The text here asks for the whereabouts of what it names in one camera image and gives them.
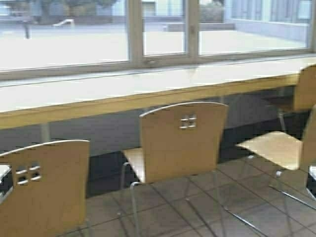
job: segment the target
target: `floor tile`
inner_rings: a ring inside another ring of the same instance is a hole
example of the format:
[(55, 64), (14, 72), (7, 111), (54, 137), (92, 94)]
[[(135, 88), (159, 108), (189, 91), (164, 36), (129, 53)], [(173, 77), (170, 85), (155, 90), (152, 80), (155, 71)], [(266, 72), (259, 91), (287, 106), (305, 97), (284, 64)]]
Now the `floor tile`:
[(273, 162), (267, 159), (264, 159), (263, 157), (258, 156), (258, 155), (253, 155), (252, 159), (248, 159), (247, 157), (245, 157), (243, 158), (243, 161), (248, 162), (250, 165), (268, 174), (272, 174), (275, 171), (275, 169), (277, 169), (278, 167)]
[[(259, 228), (267, 236), (284, 237), (290, 234), (286, 215), (268, 203), (244, 211), (240, 213), (240, 216)], [(294, 220), (291, 220), (290, 223), (293, 231), (303, 228), (301, 224)]]
[(263, 173), (259, 169), (247, 163), (245, 164), (245, 162), (240, 159), (219, 164), (218, 169), (234, 180), (240, 180)]
[[(128, 218), (134, 223), (133, 215)], [(188, 224), (168, 204), (141, 211), (138, 218), (143, 237), (171, 237), (190, 230)]]
[(291, 188), (301, 190), (306, 186), (307, 173), (302, 170), (287, 170), (282, 173), (280, 180)]
[[(295, 197), (302, 199), (303, 201), (308, 202), (311, 205), (316, 206), (316, 202), (311, 200), (310, 198), (300, 194), (296, 193)], [(292, 198), (286, 197), (286, 202), (288, 206), (288, 211), (290, 216), (301, 223), (304, 226), (308, 226), (311, 224), (316, 223), (316, 211), (309, 208), (308, 206), (305, 206), (298, 201), (293, 200)], [(277, 200), (271, 201), (271, 205), (277, 207), (278, 209), (284, 211), (283, 206), (283, 199), (279, 198)]]
[(316, 234), (305, 228), (295, 232), (294, 237), (316, 237)]
[[(219, 186), (233, 182), (233, 180), (230, 177), (228, 177), (227, 175), (225, 175), (224, 173), (220, 171), (217, 171), (216, 174), (217, 174), (217, 180), (218, 180)], [(201, 189), (205, 191), (215, 188), (212, 172), (191, 176), (190, 179), (198, 187), (200, 187)]]
[(194, 183), (190, 182), (188, 178), (176, 178), (152, 184), (152, 186), (168, 201), (184, 198), (187, 185), (189, 185), (189, 196), (202, 192), (202, 190)]
[[(217, 200), (215, 189), (208, 191), (208, 193)], [(262, 198), (237, 183), (221, 186), (220, 197), (222, 204), (233, 212), (240, 212), (265, 203)]]
[[(211, 229), (213, 232), (215, 232), (217, 237), (223, 237), (222, 225), (220, 222), (214, 222), (211, 225)], [(225, 219), (225, 230), (226, 230), (227, 237), (258, 237), (256, 233), (250, 230), (242, 222), (232, 217)], [(197, 231), (199, 232), (200, 236), (214, 237), (214, 235), (206, 226), (197, 228)], [(176, 235), (176, 237), (198, 237), (198, 236), (199, 235), (194, 230)]]
[[(195, 207), (197, 212), (202, 216), (206, 222), (211, 223), (220, 219), (220, 212), (217, 202), (205, 193), (194, 195), (190, 197), (191, 204)], [(187, 220), (193, 227), (203, 225), (201, 219), (196, 215), (195, 211), (185, 200), (177, 200), (172, 202), (172, 205), (177, 209), (185, 220)]]
[(111, 194), (95, 196), (87, 199), (87, 217), (91, 225), (116, 219), (120, 206)]
[[(248, 226), (235, 217), (229, 217), (225, 219), (224, 226), (226, 228), (228, 237), (258, 237), (258, 235), (254, 233)], [(219, 221), (213, 223), (211, 227), (218, 237), (223, 237), (222, 225)]]
[[(129, 188), (123, 190), (123, 203), (121, 207), (125, 213), (132, 213), (131, 195)], [(112, 193), (116, 201), (120, 202), (120, 191)], [(137, 208), (139, 211), (163, 205), (166, 202), (150, 185), (139, 185), (135, 187), (135, 196), (137, 200)]]
[[(276, 179), (274, 179), (272, 176), (268, 174), (261, 174), (255, 177), (246, 178), (241, 180), (240, 183), (266, 201), (281, 198), (283, 195), (282, 193), (269, 187), (269, 184), (271, 184), (272, 186), (277, 188), (278, 183)], [(295, 191), (292, 188), (285, 184), (282, 184), (282, 188), (289, 194), (295, 193)]]
[(310, 231), (312, 231), (313, 233), (316, 233), (316, 224), (312, 224), (312, 225), (308, 226), (308, 229)]
[(191, 231), (186, 231), (184, 233), (180, 233), (178, 235), (175, 235), (173, 237), (200, 237), (200, 235), (195, 231), (195, 230), (191, 230)]
[[(127, 232), (124, 231), (122, 223), (125, 226)], [(125, 217), (122, 223), (116, 219), (110, 222), (106, 222), (100, 225), (92, 227), (93, 237), (132, 237), (134, 235), (134, 227), (129, 220)], [(90, 237), (88, 229), (83, 229), (64, 235), (63, 237)]]

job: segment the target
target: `wall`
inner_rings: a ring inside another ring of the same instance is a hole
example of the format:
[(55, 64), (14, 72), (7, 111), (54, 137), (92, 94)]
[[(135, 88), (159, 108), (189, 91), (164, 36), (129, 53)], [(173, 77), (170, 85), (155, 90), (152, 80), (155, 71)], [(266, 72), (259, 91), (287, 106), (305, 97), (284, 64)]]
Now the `wall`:
[(226, 19), (226, 23), (233, 23), (235, 30), (255, 33), (264, 36), (278, 37), (286, 40), (307, 42), (309, 25), (282, 22), (264, 22), (243, 19)]

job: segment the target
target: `long counter table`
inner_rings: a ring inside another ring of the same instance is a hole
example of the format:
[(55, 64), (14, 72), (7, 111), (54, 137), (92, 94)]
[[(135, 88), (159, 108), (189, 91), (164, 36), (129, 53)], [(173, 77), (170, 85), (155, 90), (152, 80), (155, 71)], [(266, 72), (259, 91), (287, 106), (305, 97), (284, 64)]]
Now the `long counter table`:
[(0, 87), (0, 129), (291, 86), (315, 63), (306, 57)]

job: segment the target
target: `low wall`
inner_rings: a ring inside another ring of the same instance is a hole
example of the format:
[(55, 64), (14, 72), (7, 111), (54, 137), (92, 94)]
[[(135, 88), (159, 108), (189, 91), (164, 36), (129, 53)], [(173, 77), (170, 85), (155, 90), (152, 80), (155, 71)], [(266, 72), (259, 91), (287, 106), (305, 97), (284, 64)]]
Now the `low wall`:
[[(235, 26), (232, 23), (200, 23), (201, 31), (227, 31), (234, 30)], [(181, 32), (184, 31), (183, 23), (166, 23), (163, 25), (163, 31), (166, 32)]]
[(235, 30), (264, 36), (278, 37), (286, 40), (307, 42), (309, 25), (300, 23), (264, 22), (244, 19), (226, 19), (235, 25)]

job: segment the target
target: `chair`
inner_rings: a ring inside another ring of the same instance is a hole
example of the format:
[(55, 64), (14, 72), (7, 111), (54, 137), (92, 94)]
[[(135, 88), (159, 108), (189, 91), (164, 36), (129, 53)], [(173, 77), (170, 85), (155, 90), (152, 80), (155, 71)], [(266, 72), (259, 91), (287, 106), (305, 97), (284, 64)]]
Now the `chair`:
[[(316, 106), (313, 106), (308, 123), (305, 127), (303, 140), (300, 141), (286, 133), (275, 131), (270, 132), (248, 141), (238, 144), (250, 150), (251, 152), (273, 162), (277, 165), (276, 178), (278, 180), (278, 188), (270, 185), (271, 188), (284, 194), (283, 205), (285, 212), (288, 214), (286, 197), (288, 196), (300, 203), (316, 210), (315, 207), (308, 203), (288, 194), (282, 189), (282, 183), (279, 180), (282, 172), (285, 170), (297, 170), (303, 165), (312, 164), (315, 158), (316, 144)], [(290, 224), (289, 216), (287, 215), (288, 226), (293, 236), (293, 230)]]
[(293, 96), (268, 98), (278, 108), (278, 118), (283, 132), (286, 132), (284, 114), (310, 110), (316, 104), (316, 65), (301, 70)]
[(56, 237), (83, 224), (88, 161), (89, 142), (84, 140), (1, 154), (0, 163), (11, 167), (13, 181), (0, 204), (1, 236)]
[[(215, 169), (227, 111), (228, 106), (223, 104), (191, 102), (162, 107), (140, 116), (141, 148), (123, 151), (128, 162), (123, 165), (121, 176), (121, 202), (127, 165), (140, 180), (130, 185), (136, 236), (141, 236), (134, 192), (136, 185), (209, 171), (213, 171), (222, 236), (226, 236)], [(188, 205), (217, 236), (190, 202), (187, 191), (188, 188), (185, 191)]]

